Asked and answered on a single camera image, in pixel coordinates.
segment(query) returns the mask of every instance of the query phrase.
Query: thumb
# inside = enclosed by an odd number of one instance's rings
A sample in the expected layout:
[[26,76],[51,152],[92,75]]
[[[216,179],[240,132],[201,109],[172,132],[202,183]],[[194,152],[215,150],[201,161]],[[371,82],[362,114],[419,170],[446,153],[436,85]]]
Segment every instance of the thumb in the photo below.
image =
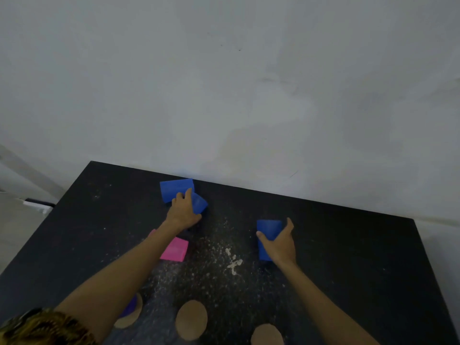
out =
[[260,242],[262,242],[262,244],[265,245],[268,243],[268,239],[265,237],[265,235],[263,234],[263,232],[261,231],[257,231],[256,232],[256,235],[257,237],[259,238]]

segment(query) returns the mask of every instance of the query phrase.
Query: patterned sleeve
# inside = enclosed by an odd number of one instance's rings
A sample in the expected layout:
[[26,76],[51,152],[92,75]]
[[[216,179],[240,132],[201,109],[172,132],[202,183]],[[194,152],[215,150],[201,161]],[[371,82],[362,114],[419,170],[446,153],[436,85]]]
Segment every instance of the patterned sleeve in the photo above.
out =
[[97,345],[76,319],[52,309],[33,309],[0,327],[0,345]]

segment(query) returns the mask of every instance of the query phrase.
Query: pink foam block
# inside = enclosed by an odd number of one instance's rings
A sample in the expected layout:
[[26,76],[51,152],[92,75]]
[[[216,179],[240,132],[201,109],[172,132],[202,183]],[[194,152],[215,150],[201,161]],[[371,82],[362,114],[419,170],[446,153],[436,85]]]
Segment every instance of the pink foam block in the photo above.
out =
[[[153,234],[156,230],[153,229],[149,236]],[[189,246],[189,242],[183,240],[181,238],[175,237],[171,241],[168,247],[166,247],[165,251],[161,255],[160,259],[163,260],[172,260],[172,261],[184,261],[185,254],[187,253],[187,248]]]

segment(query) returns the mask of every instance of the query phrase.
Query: wooden disc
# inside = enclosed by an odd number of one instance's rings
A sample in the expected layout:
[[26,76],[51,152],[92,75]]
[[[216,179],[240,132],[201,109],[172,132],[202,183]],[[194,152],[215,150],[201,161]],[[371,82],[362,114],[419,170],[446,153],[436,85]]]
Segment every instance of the wooden disc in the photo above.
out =
[[283,345],[280,331],[272,324],[258,326],[251,337],[251,345]]
[[115,328],[123,329],[123,328],[129,327],[139,318],[139,315],[141,314],[141,310],[142,310],[142,297],[139,293],[136,293],[136,297],[137,297],[137,303],[136,303],[136,308],[134,309],[134,311],[131,312],[129,315],[116,320],[114,324]]
[[206,325],[206,308],[199,301],[187,301],[179,309],[176,316],[176,330],[182,339],[187,341],[198,339],[206,330]]

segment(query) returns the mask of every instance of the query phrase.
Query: forearm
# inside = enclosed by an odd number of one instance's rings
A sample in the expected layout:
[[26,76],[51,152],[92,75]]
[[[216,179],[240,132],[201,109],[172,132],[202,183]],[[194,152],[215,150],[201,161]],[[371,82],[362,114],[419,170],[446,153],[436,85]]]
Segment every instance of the forearm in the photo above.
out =
[[163,223],[142,243],[80,285],[56,310],[78,319],[102,342],[176,232]]
[[279,267],[300,296],[328,345],[379,345],[368,332],[319,290],[296,264],[280,264]]

